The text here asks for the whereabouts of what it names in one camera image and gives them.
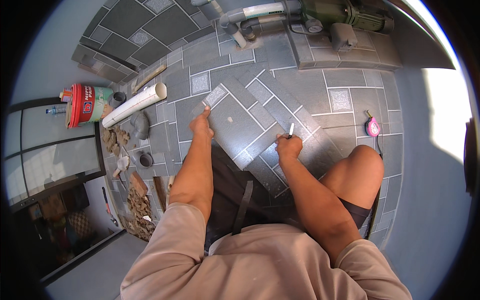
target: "green pump motor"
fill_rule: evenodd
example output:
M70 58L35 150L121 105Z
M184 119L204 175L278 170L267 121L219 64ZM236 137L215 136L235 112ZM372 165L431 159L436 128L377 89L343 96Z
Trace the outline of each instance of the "green pump motor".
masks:
M301 0L301 3L301 19L311 33L329 31L334 23L383 34L389 34L394 27L393 17L382 0Z

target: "tape measure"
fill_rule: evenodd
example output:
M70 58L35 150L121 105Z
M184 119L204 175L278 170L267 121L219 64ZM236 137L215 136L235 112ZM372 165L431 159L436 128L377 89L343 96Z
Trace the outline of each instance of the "tape measure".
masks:
M370 112L367 110L367 115L369 117L368 121L365 122L365 131L369 136L377 136L380 133L380 126L377 123L377 120L375 120L374 117L370 114Z

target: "hand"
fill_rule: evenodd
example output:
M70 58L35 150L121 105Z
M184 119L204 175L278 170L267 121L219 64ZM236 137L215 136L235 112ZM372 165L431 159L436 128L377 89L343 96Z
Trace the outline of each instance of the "hand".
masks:
M301 138L296 135L292 135L291 138L288 138L288 134L276 135L275 143L278 145L275 147L275 151L278 152L278 157L280 161L285 161L288 159L295 159L299 157L300 151L303 148Z
M207 105L205 106L204 111L198 115L195 119L190 122L190 130L195 135L196 133L206 133L209 138L213 137L213 130L210 129L210 125L208 124L207 117L210 115L210 107Z

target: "wooden stick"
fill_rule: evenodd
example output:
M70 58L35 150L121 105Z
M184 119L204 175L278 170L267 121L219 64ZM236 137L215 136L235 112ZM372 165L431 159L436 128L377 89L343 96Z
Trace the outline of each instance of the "wooden stick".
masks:
M157 75L163 72L167 68L167 65L161 65L155 71L151 72L147 77L145 77L139 84L132 88L132 96L137 94L137 91L147 84L150 80L154 79Z

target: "paint bucket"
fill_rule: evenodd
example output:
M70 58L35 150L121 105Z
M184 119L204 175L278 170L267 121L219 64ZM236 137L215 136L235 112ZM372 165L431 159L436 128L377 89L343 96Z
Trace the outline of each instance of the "paint bucket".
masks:
M113 94L111 88L74 84L72 91L69 128L99 121L113 111L113 107L108 104L108 96Z

